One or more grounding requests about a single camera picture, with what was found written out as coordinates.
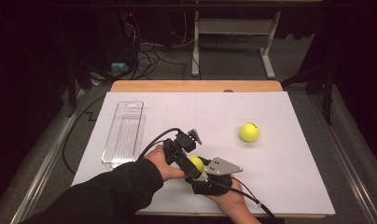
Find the clear plastic container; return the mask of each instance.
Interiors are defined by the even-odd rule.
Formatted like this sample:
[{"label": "clear plastic container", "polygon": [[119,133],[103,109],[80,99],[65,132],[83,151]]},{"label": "clear plastic container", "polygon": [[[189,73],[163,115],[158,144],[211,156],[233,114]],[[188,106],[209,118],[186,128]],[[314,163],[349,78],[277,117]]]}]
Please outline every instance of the clear plastic container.
[{"label": "clear plastic container", "polygon": [[143,102],[120,102],[107,137],[102,163],[114,169],[141,153],[146,115]]}]

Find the white board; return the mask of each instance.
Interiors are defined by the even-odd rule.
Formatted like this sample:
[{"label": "white board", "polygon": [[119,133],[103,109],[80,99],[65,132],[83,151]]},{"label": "white board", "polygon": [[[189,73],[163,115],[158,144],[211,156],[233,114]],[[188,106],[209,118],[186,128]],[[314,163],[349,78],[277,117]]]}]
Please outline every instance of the white board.
[{"label": "white board", "polygon": [[[142,148],[160,133],[196,129],[202,145],[190,155],[219,157],[244,169],[234,176],[275,215],[328,216],[335,214],[325,185],[306,143],[286,92],[109,92],[78,167],[73,185],[107,172],[101,163],[105,142],[118,102],[144,102],[146,113]],[[245,122],[260,129],[256,142],[239,135]],[[175,139],[169,133],[162,139]],[[253,214],[265,214],[246,200]],[[183,179],[164,183],[142,213],[220,214],[217,206],[195,195]]]}]

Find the tennis ball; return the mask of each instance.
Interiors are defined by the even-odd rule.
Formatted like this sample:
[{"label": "tennis ball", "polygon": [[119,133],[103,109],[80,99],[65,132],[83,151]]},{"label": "tennis ball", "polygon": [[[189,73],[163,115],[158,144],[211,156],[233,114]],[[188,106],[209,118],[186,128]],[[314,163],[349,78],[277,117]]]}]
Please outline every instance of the tennis ball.
[{"label": "tennis ball", "polygon": [[254,142],[258,140],[259,129],[254,123],[245,123],[241,127],[241,137],[246,142]]},{"label": "tennis ball", "polygon": [[198,171],[200,171],[202,174],[203,170],[205,169],[202,160],[196,156],[190,156],[188,157],[188,159],[195,165],[195,167],[197,167]]}]

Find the table leg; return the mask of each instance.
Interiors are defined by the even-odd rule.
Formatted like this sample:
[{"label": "table leg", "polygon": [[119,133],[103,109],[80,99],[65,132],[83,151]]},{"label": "table leg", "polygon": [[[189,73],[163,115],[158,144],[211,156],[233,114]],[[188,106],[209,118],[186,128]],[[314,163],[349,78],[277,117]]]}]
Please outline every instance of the table leg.
[{"label": "table leg", "polygon": [[191,62],[191,75],[194,77],[197,77],[200,74],[200,48],[198,47],[198,40],[200,37],[199,19],[200,13],[196,11],[194,22],[194,50],[192,51]]},{"label": "table leg", "polygon": [[270,51],[271,43],[273,40],[273,36],[275,35],[276,27],[278,26],[279,17],[281,16],[281,12],[275,12],[275,15],[273,17],[273,22],[270,27],[270,32],[268,33],[268,40],[267,40],[267,46],[265,48],[260,49],[260,55],[261,59],[263,61],[265,71],[267,72],[267,77],[269,79],[275,79],[275,73],[273,72],[270,57],[268,56],[268,53]]}]

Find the wire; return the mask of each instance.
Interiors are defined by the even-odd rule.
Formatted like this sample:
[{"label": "wire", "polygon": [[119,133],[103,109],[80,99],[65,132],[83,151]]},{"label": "wire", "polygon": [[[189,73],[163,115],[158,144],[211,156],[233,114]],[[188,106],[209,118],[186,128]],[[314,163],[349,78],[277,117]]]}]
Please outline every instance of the wire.
[{"label": "wire", "polygon": [[146,155],[146,153],[148,152],[148,150],[156,144],[157,140],[159,140],[161,137],[163,137],[163,136],[166,135],[167,133],[171,133],[171,132],[173,132],[173,131],[177,131],[178,133],[182,133],[182,131],[181,131],[180,129],[178,129],[178,128],[172,128],[172,129],[169,129],[169,130],[167,130],[167,131],[161,133],[161,134],[160,134],[159,136],[157,136],[153,141],[151,141],[151,142],[148,144],[147,147],[145,147],[145,149],[143,150],[143,152],[139,155],[138,160],[143,159],[143,158],[145,157],[145,155]]},{"label": "wire", "polygon": [[256,199],[256,197],[255,197],[255,195],[252,193],[252,191],[250,191],[250,189],[243,183],[243,182],[241,182],[241,180],[239,180],[239,179],[237,179],[237,178],[235,178],[235,177],[231,177],[232,179],[234,179],[234,180],[236,180],[236,181],[238,181],[238,182],[240,182],[241,184],[242,184],[242,186],[244,186],[246,189],[247,189],[247,191],[249,191],[249,193],[250,193],[250,195],[252,195],[252,197],[253,198],[255,198]]},{"label": "wire", "polygon": [[186,43],[186,44],[173,45],[172,47],[173,47],[173,48],[185,47],[185,46],[191,45],[193,42],[194,42],[194,39],[190,40],[190,41],[189,41],[188,43]]},{"label": "wire", "polygon": [[[157,68],[157,63],[158,63],[158,61],[159,61],[159,59],[158,60],[156,60],[156,59],[154,59],[154,58],[150,58],[150,56],[148,55],[148,53],[153,53],[153,52],[151,52],[151,51],[149,51],[149,52],[141,52],[141,53],[143,53],[143,54],[145,54],[146,56],[147,56],[147,59],[148,59],[148,66],[146,67],[146,69],[145,69],[145,71],[144,72],[142,72],[142,75],[140,75],[139,77],[136,77],[136,78],[133,78],[133,76],[131,77],[131,79],[134,79],[134,80],[136,80],[136,79],[139,79],[139,78],[141,78],[141,77],[146,77],[146,78],[148,78],[147,76],[148,75],[150,75],[152,72],[154,72],[154,70],[156,70],[156,68]],[[148,73],[146,73],[146,71],[151,67],[151,66],[153,66],[154,65],[154,68],[151,70],[151,71],[149,71]]]},{"label": "wire", "polygon": [[72,131],[75,129],[75,126],[76,126],[77,122],[80,120],[80,118],[81,118],[81,117],[87,112],[87,110],[88,110],[91,106],[95,105],[98,101],[100,101],[100,100],[103,99],[103,98],[105,98],[105,95],[103,95],[103,96],[99,97],[98,99],[96,99],[95,101],[93,101],[89,106],[87,106],[87,107],[83,110],[83,112],[81,112],[81,114],[77,117],[77,119],[76,119],[75,122],[73,123],[72,127],[71,127],[70,130],[69,130],[69,133],[67,134],[67,136],[66,136],[66,138],[65,138],[65,140],[64,140],[64,142],[63,142],[63,163],[65,164],[66,168],[70,171],[70,173],[72,173],[73,175],[75,175],[76,172],[72,169],[72,167],[70,167],[70,165],[69,165],[68,162],[67,162],[66,156],[65,156],[66,143],[67,143],[67,141],[69,140],[69,137],[71,136]]},{"label": "wire", "polygon": [[211,184],[215,184],[215,185],[220,186],[221,188],[229,189],[229,190],[231,190],[231,191],[233,191],[233,192],[236,192],[236,193],[239,193],[239,194],[244,195],[246,198],[248,198],[248,199],[252,200],[253,202],[255,202],[255,203],[258,205],[258,207],[262,208],[262,210],[264,210],[264,212],[267,213],[267,215],[270,217],[270,219],[272,220],[272,222],[274,222],[275,224],[279,224],[278,219],[276,219],[276,217],[273,215],[273,213],[270,211],[270,209],[268,209],[267,206],[265,206],[265,205],[264,205],[263,203],[261,203],[256,197],[254,197],[253,194],[252,194],[252,192],[250,192],[250,190],[249,190],[249,192],[252,194],[253,197],[250,196],[250,195],[248,195],[247,193],[245,193],[245,192],[243,192],[243,191],[240,191],[240,190],[238,190],[238,189],[234,189],[234,188],[231,188],[231,187],[227,187],[227,186],[225,186],[225,185],[223,185],[223,184],[220,184],[220,183],[218,183],[218,182],[216,182],[216,181],[209,180],[209,179],[208,179],[208,181],[209,181]]},{"label": "wire", "polygon": [[[259,38],[259,37],[264,37],[266,35],[212,35],[216,38],[228,40],[231,42],[240,42],[244,43],[252,39],[253,37]],[[238,40],[238,39],[233,39],[233,38],[244,38],[244,40]]]},{"label": "wire", "polygon": [[133,14],[131,14],[131,17],[133,18],[133,21],[135,22],[135,26],[136,26],[136,29],[138,29],[138,36],[139,36],[139,39],[140,39],[140,42],[143,43],[143,40],[142,40],[142,36],[140,35],[140,29],[139,29],[139,25],[138,23],[136,22],[136,18]]},{"label": "wire", "polygon": [[[133,75],[131,76],[130,80],[134,80],[134,79],[138,79],[138,78],[142,77],[142,76],[146,73],[146,71],[148,70],[148,68],[149,68],[150,66],[152,66],[152,65],[154,65],[154,64],[157,64],[157,61],[154,60],[154,59],[152,59],[152,58],[150,58],[146,52],[141,51],[141,54],[145,54],[146,57],[145,57],[145,58],[142,58],[142,57],[141,57],[141,59],[137,61],[137,62],[138,62],[138,67],[137,67],[136,70],[133,72]],[[145,59],[148,60],[147,65],[143,65],[143,64],[141,64],[141,62],[142,62],[143,60],[145,60]],[[144,72],[141,72],[141,71],[139,70],[139,66],[145,66],[145,67],[146,67],[145,71],[144,71]],[[140,72],[140,73],[142,73],[142,75],[139,76],[139,77],[134,77],[135,74],[136,74],[136,72]]]},{"label": "wire", "polygon": [[157,55],[157,57],[159,57],[160,61],[162,61],[162,62],[170,63],[170,64],[183,65],[182,79],[183,80],[185,79],[185,70],[186,70],[186,66],[187,66],[186,63],[172,63],[172,62],[169,62],[169,61],[166,61],[166,60],[162,59],[162,57],[160,57],[160,55],[157,53],[157,50],[156,50],[155,47],[154,47],[154,54]]},{"label": "wire", "polygon": [[135,43],[135,40],[136,40],[136,30],[135,30],[135,28],[133,28],[133,26],[130,25],[128,22],[124,22],[124,25],[127,25],[127,26],[129,27],[128,34],[127,34],[127,38],[128,38],[128,39],[130,38],[131,31],[133,31],[133,41],[132,41],[132,43],[130,44],[130,46],[132,46],[132,45]]},{"label": "wire", "polygon": [[198,73],[200,75],[200,80],[202,80],[202,72],[201,72],[200,65],[197,63],[197,60],[195,60],[194,56],[192,56],[191,58],[195,62],[195,64],[197,64],[197,66],[198,66]]},{"label": "wire", "polygon": [[128,76],[131,72],[136,71],[138,68],[138,61],[136,59],[133,60],[131,64],[129,64],[129,70],[126,72],[122,72],[121,74],[117,75],[116,78],[121,79],[122,77]]},{"label": "wire", "polygon": [[215,39],[215,45],[213,47],[211,47],[211,48],[204,47],[204,46],[199,46],[199,48],[201,48],[201,49],[216,49],[217,46],[218,46],[218,39],[217,39],[217,37],[214,36],[214,35],[208,35],[208,36],[213,37]]},{"label": "wire", "polygon": [[182,46],[185,43],[186,36],[187,36],[187,33],[188,33],[188,21],[187,21],[187,17],[186,17],[186,11],[183,11],[183,15],[185,16],[185,36],[184,36],[180,46]]},{"label": "wire", "polygon": [[159,143],[163,143],[163,142],[165,142],[165,140],[160,140],[160,141],[154,143],[154,144],[152,145],[152,147],[156,146],[156,145],[159,144]]}]

